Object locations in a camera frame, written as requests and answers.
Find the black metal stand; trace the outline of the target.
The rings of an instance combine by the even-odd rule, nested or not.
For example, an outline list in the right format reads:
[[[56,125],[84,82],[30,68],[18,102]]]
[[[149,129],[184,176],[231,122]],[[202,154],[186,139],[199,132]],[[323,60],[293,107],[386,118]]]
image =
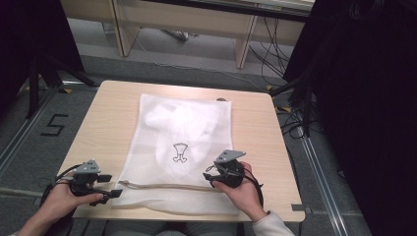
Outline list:
[[[288,101],[291,106],[298,107],[301,109],[302,116],[300,120],[302,123],[302,130],[304,131],[304,136],[309,138],[309,125],[312,109],[311,100],[313,95],[312,86],[309,82],[309,78],[306,76],[300,76],[295,80],[287,83],[286,85],[270,91],[268,94],[271,97],[274,97],[290,89],[293,89],[293,92],[288,98]]]
[[[58,75],[58,71],[63,70],[66,73],[73,76],[81,83],[92,87],[98,88],[99,84],[85,76],[82,72],[77,71],[73,67],[65,64],[56,57],[47,55],[45,53],[36,53],[30,61],[30,105],[28,118],[34,116],[35,112],[39,109],[39,78],[45,81],[49,88],[61,89],[63,87],[63,81]]]

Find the white mesh laundry bag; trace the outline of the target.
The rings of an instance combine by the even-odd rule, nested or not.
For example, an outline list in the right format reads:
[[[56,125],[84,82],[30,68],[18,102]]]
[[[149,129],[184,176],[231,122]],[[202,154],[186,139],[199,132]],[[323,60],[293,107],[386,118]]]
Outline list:
[[[140,98],[139,118],[124,167],[116,187],[122,190],[114,207],[146,207],[152,210],[185,215],[236,215],[238,209],[228,197],[213,188],[203,175],[213,165],[185,175],[163,171],[157,163],[156,131],[147,128],[145,115],[164,102],[214,102],[216,100],[183,99],[144,94]]]

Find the metal floor rail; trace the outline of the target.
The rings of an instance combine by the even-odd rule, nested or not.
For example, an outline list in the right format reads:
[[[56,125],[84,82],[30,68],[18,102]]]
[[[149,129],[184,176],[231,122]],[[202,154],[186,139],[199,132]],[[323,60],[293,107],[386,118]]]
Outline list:
[[[23,146],[26,139],[38,123],[41,115],[50,100],[57,93],[56,88],[49,89],[39,102],[37,110],[31,115],[30,118],[26,119],[23,125],[19,128],[13,139],[8,142],[5,148],[0,152],[0,177],[5,173],[21,147]]]
[[[302,127],[299,127],[297,129],[297,132],[301,136],[302,146],[312,168],[312,172],[318,185],[318,189],[321,193],[325,208],[328,213],[329,221],[334,231],[334,235],[349,236],[344,218],[330,190],[328,181],[318,160],[318,156],[316,154],[316,150],[313,147],[311,138],[307,136],[307,133],[304,131]]]

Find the person's right hand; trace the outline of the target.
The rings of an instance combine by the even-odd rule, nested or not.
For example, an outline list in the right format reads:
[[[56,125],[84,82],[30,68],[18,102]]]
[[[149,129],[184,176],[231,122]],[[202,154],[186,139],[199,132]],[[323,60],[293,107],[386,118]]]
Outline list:
[[[213,181],[212,183],[215,188],[226,194],[231,202],[253,222],[258,222],[268,215],[260,204],[255,185],[250,180],[244,179],[237,188],[230,188],[218,181]]]

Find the black curtain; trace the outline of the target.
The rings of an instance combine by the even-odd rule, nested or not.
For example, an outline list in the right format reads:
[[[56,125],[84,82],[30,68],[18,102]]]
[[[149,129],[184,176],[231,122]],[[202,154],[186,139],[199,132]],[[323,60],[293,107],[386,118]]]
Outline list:
[[[417,236],[417,0],[316,0],[284,75],[311,90],[373,236]]]
[[[0,115],[29,76],[37,53],[84,71],[61,0],[0,0]]]

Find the white garment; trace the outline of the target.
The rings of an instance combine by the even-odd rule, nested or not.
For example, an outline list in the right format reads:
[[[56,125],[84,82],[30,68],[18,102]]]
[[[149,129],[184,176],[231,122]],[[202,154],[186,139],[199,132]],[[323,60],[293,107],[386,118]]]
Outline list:
[[[232,147],[231,105],[227,102],[164,102],[145,115],[156,131],[157,163],[164,172],[185,175]]]

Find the person's left hand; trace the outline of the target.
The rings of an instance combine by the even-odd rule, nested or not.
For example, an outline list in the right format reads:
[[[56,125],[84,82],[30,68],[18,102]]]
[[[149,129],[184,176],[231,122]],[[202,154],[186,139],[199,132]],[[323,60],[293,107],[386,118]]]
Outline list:
[[[102,194],[77,197],[71,192],[70,184],[61,180],[51,189],[39,212],[46,220],[56,222],[76,207],[94,203],[102,198]]]

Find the grey power strip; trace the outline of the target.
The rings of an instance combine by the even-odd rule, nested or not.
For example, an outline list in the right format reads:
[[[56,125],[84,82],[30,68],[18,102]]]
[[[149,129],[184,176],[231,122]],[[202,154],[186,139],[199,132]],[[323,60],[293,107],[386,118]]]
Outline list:
[[[197,33],[188,33],[185,31],[179,31],[179,30],[163,30],[164,33],[166,33],[167,35],[173,37],[174,39],[180,41],[180,42],[185,42],[187,41],[190,37],[197,37],[198,34]]]

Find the light wooden desk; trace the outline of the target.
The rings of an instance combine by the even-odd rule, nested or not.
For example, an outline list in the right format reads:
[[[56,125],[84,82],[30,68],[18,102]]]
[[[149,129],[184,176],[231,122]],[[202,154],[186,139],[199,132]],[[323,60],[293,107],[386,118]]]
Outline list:
[[[129,55],[142,28],[179,30],[234,40],[236,67],[244,67],[249,43],[296,44],[304,24],[285,14],[307,17],[316,0],[217,0],[216,10],[187,0],[60,0],[67,17],[115,27],[119,54]]]

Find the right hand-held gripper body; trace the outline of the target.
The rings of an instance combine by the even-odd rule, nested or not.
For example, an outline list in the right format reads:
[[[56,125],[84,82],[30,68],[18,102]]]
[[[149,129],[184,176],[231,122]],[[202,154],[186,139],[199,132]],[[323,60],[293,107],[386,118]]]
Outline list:
[[[209,176],[209,181],[218,181],[230,188],[237,188],[241,185],[245,175],[243,165],[238,158],[244,156],[245,151],[224,150],[213,162],[213,167],[218,171],[218,175]]]

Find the person's lap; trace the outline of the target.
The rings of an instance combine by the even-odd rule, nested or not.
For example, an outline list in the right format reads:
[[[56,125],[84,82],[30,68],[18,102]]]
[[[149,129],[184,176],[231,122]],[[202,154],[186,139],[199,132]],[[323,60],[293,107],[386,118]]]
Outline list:
[[[104,236],[237,236],[237,223],[109,220]]]

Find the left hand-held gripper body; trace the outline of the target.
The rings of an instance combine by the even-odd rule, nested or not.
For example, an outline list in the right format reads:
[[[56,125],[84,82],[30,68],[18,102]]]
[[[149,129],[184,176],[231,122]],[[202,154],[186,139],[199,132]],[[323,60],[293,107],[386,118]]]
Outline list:
[[[73,170],[73,180],[70,183],[71,192],[77,196],[95,194],[98,189],[93,187],[101,169],[94,159],[84,162]]]

